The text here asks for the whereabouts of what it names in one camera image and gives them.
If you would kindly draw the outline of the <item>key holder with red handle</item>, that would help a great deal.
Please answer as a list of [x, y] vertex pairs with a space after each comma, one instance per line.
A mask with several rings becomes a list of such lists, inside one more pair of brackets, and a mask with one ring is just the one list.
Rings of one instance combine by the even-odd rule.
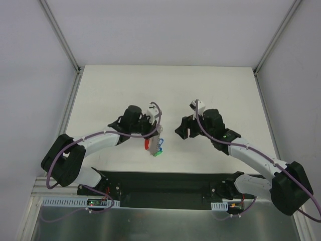
[[161, 135], [162, 131], [163, 131], [163, 128], [160, 125], [157, 129], [157, 135], [153, 136], [149, 139], [145, 139], [145, 141], [144, 141], [145, 150], [147, 150], [152, 156], [155, 152], [158, 151], [159, 148], [161, 148], [161, 146], [158, 145], [158, 141], [161, 138], [160, 135]]

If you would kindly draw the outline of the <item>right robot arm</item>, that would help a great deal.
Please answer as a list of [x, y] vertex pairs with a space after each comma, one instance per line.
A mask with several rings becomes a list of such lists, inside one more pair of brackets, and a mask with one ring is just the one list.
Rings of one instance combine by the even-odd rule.
[[231, 174], [215, 187], [220, 198], [232, 200], [241, 194], [250, 194], [271, 201], [280, 212], [291, 216], [313, 197], [311, 184], [300, 163], [273, 159], [257, 150], [240, 134], [225, 127], [217, 109], [183, 117], [175, 132], [184, 140], [205, 136], [215, 149], [262, 175], [257, 178], [239, 171]]

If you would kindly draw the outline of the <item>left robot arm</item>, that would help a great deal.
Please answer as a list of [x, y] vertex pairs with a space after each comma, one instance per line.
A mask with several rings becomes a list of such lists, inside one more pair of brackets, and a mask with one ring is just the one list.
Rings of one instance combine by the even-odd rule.
[[101, 131], [81, 137], [59, 135], [41, 162], [41, 168], [47, 173], [47, 188], [77, 183], [88, 186], [94, 195], [103, 194], [106, 189], [104, 177], [95, 168], [84, 167], [84, 159], [102, 149], [121, 145], [130, 138], [149, 140], [159, 136], [161, 116], [162, 111], [155, 102], [149, 104], [146, 112], [130, 105], [123, 115]]

